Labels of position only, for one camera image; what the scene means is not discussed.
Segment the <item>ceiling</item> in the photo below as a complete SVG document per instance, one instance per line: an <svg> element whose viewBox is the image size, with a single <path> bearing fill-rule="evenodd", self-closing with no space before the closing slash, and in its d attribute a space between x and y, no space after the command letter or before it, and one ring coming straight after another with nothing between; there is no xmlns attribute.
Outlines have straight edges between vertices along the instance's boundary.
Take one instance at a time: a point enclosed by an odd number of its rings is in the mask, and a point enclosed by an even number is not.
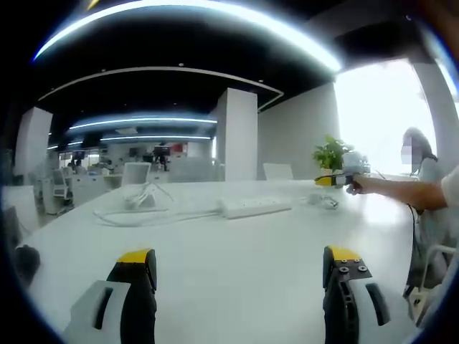
<svg viewBox="0 0 459 344"><path fill-rule="evenodd" d="M39 22L31 18L36 30L24 41L30 44L28 62L59 31L58 27L126 1L100 0L86 12L88 2L73 7L58 1ZM343 2L240 1L298 28ZM346 68L359 57L397 55L411 39L410 34L405 34L405 26L398 21L379 23L324 44ZM111 74L132 67L160 68ZM160 70L161 67L176 70ZM51 131L56 141L63 139L71 125L93 116L130 115L138 111L207 116L228 87L257 93L258 105L262 107L279 94L283 96L268 106L333 80L333 72L320 62L251 24L223 14L170 6L99 19L56 43L29 64L26 71L28 88L18 87L22 103L54 114ZM97 77L56 90L91 75Z"/></svg>

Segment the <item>dark hair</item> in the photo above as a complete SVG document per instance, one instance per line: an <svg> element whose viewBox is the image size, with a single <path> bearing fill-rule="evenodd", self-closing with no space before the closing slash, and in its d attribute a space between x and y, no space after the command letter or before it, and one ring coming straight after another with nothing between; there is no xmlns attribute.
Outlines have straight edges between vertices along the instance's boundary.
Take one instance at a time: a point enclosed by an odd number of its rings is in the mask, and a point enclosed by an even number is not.
<svg viewBox="0 0 459 344"><path fill-rule="evenodd" d="M421 130L413 127L409 128L403 135L403 141L405 141L407 138L411 138L412 140L419 143L422 149L422 160L430 158L438 162L437 156L432 153L432 147L430 147L429 140L424 136Z"/></svg>

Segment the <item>office desk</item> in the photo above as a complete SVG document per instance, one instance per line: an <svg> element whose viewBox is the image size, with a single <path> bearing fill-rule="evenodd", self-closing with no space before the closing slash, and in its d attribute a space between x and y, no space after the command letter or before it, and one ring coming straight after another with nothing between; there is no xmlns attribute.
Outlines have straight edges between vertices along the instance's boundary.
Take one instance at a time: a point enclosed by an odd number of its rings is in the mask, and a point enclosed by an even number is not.
<svg viewBox="0 0 459 344"><path fill-rule="evenodd" d="M323 343L323 248L357 251L374 277L402 294L410 266L412 217L382 196L328 191L337 210L301 204L321 190L311 181L164 184L184 209L210 209L221 196L278 195L292 211L163 226L103 226L93 210L119 207L122 188L66 213L27 238L41 267L30 287L49 323L62 332L70 308L105 280L125 252L156 250L158 343Z"/></svg>

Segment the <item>power strip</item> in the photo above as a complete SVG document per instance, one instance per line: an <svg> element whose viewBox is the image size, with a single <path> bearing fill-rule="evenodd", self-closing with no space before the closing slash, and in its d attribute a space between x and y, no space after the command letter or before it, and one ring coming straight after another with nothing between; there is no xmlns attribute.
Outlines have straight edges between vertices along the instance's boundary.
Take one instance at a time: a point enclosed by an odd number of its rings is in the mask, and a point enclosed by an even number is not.
<svg viewBox="0 0 459 344"><path fill-rule="evenodd" d="M220 201L220 206L222 215L227 219L237 219L240 217L263 215L292 209L291 202L279 199L278 197L262 197L234 201L222 199Z"/></svg>

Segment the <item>potted plant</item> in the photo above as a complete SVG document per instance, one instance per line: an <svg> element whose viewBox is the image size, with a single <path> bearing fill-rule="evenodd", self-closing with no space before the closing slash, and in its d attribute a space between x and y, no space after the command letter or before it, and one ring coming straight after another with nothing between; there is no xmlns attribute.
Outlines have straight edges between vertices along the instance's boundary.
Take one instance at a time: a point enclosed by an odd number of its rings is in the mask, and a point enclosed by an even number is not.
<svg viewBox="0 0 459 344"><path fill-rule="evenodd" d="M352 151L354 147L331 135L326 135L325 141L326 144L324 146L316 146L317 150L314 152L313 158L321 167L322 176L340 174L343 169L341 157L343 154Z"/></svg>

